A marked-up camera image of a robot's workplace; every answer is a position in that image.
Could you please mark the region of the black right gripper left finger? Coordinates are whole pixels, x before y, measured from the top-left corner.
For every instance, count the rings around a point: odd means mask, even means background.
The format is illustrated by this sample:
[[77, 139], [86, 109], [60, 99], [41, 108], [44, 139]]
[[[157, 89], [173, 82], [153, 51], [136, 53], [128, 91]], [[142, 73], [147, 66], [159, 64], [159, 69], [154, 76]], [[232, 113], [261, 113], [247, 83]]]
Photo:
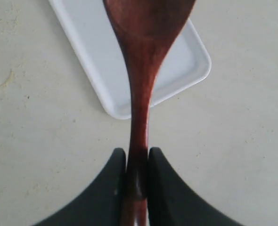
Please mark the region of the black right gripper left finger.
[[126, 154], [112, 152], [104, 168], [74, 200], [37, 226], [118, 226], [120, 224]]

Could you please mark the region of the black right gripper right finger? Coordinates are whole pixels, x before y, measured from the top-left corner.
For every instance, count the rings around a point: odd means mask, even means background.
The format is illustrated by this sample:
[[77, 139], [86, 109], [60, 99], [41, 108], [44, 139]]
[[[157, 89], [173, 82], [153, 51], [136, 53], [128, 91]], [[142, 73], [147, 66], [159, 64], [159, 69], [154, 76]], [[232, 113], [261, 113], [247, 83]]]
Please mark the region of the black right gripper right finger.
[[152, 226], [238, 226], [196, 194], [173, 169], [162, 150], [148, 157], [147, 208]]

